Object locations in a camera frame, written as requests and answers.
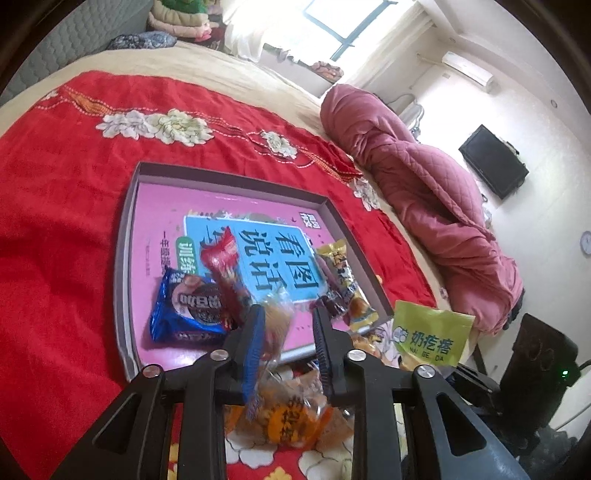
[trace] white curtain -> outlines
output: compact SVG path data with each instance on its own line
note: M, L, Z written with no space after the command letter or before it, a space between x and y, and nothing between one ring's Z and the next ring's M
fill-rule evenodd
M278 20L281 0L221 0L227 25L225 46L232 55L259 61L265 34Z
M389 68L410 45L424 34L433 21L419 2L413 4L396 20L388 33L373 47L364 59L351 59L343 63L345 75L339 83L348 83L364 89Z

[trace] metal screw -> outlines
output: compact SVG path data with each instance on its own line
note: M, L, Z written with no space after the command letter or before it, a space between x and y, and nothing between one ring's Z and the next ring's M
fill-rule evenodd
M209 354L209 356L212 360L215 360L216 362L221 362L222 360L228 360L230 354L225 350L220 349L214 350L212 353Z
M347 353L349 360L353 362L362 362L368 357L368 354L365 353L363 350L351 350Z
M148 365L142 370L142 375L146 378L154 378L159 376L162 373L162 370L158 365Z
M419 365L417 367L417 372L419 376L423 378L435 377L435 369L431 365Z

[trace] green snack bag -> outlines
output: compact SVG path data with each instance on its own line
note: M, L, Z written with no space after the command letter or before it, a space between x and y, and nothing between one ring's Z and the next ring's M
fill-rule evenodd
M474 318L397 300L392 338L402 355L402 367L407 370L414 370L421 364L455 367Z

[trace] blue label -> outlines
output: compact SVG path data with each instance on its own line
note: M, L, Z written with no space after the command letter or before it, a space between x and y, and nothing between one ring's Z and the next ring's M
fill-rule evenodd
M238 244L245 285L259 301L284 285L292 301L314 300L326 289L313 251L298 227L248 220L185 217L186 235L195 246L216 242L229 228ZM198 256L199 272L209 272Z

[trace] beige bed sheet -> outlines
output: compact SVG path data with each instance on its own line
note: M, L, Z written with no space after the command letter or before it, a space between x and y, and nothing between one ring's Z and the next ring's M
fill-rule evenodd
M68 65L0 108L0 135L39 98L89 70L162 76L201 85L248 105L263 107L289 123L327 139L320 122L319 99L266 67L184 42L161 50L104 51ZM382 210L411 246L417 263L433 290L439 309L449 310L449 302L441 294L443 283L437 268L402 226L375 183L372 184L380 194ZM478 334L473 330L464 357L473 351L477 339Z

